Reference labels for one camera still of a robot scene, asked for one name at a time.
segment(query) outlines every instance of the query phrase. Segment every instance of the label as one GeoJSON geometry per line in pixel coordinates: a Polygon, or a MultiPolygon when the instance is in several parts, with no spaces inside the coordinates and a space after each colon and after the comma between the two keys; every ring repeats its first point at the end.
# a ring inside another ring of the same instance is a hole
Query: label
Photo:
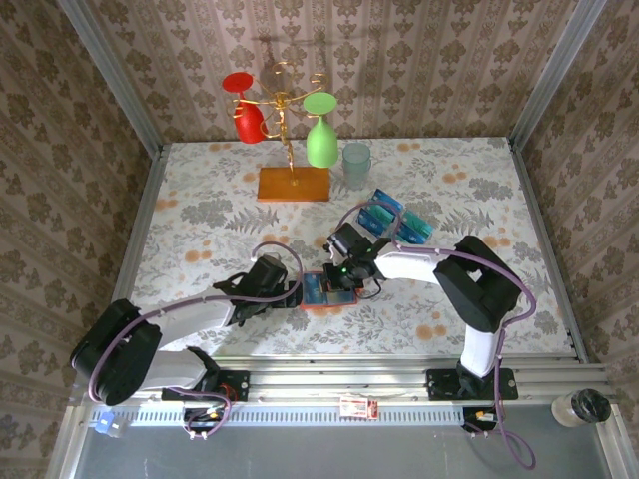
{"type": "Polygon", "coordinates": [[[492,413],[483,414],[483,415],[477,417],[477,419],[479,421],[486,421],[486,422],[496,422],[497,421],[497,417],[494,414],[492,414],[492,413]]]}
{"type": "Polygon", "coordinates": [[[339,399],[339,417],[378,419],[379,407],[377,401],[365,397],[343,396],[339,399]]]}

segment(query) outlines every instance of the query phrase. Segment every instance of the floral tablecloth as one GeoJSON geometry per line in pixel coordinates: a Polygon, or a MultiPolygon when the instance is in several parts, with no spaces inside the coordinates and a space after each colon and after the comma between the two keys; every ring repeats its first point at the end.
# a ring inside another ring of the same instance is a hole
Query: floral tablecloth
{"type": "MultiPolygon", "coordinates": [[[[171,301],[246,271],[249,251],[262,240],[284,242],[307,270],[320,269],[328,260],[321,246],[342,214],[381,188],[435,227],[429,244],[451,247],[464,235],[477,235],[531,287],[537,313],[508,330],[506,352],[570,353],[505,139],[363,142],[372,156],[366,189],[349,191],[338,163],[330,171],[330,201],[315,204],[257,201],[260,167],[286,165],[278,142],[172,145],[133,301],[171,301]]],[[[305,166],[304,143],[294,145],[297,163],[305,166]]],[[[286,252],[278,253],[295,271],[286,252]]],[[[524,306],[520,298],[518,310],[524,306]]],[[[272,310],[244,327],[204,330],[168,348],[196,345],[216,355],[448,355],[461,352],[463,337],[464,323],[439,287],[394,280],[355,306],[272,310]]]]}

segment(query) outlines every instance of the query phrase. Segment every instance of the wall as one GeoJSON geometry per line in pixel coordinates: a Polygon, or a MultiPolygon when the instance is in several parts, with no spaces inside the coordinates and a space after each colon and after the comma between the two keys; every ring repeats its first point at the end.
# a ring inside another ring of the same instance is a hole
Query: wall
{"type": "Polygon", "coordinates": [[[328,74],[343,138],[507,136],[576,0],[88,3],[169,143],[236,138],[222,80],[280,60],[328,74]]]}
{"type": "Polygon", "coordinates": [[[0,2],[0,477],[44,477],[149,167],[55,2],[0,2]]]}
{"type": "Polygon", "coordinates": [[[592,355],[639,450],[639,2],[609,0],[524,149],[592,355]]]}

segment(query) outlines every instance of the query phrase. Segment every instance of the green wine glass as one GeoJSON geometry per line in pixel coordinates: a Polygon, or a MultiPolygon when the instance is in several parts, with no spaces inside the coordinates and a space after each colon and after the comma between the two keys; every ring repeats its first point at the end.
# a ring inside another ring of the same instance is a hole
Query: green wine glass
{"type": "Polygon", "coordinates": [[[330,168],[339,158],[337,134],[323,117],[336,106],[337,98],[330,93],[312,93],[304,99],[304,108],[318,118],[307,135],[307,158],[313,167],[330,168]]]}

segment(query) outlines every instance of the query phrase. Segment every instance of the bottle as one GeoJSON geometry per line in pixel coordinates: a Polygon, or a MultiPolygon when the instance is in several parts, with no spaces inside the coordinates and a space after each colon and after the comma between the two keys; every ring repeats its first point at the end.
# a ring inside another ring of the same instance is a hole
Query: bottle
{"type": "Polygon", "coordinates": [[[565,427],[604,422],[610,417],[610,401],[599,391],[582,389],[552,401],[552,415],[565,427]]]}

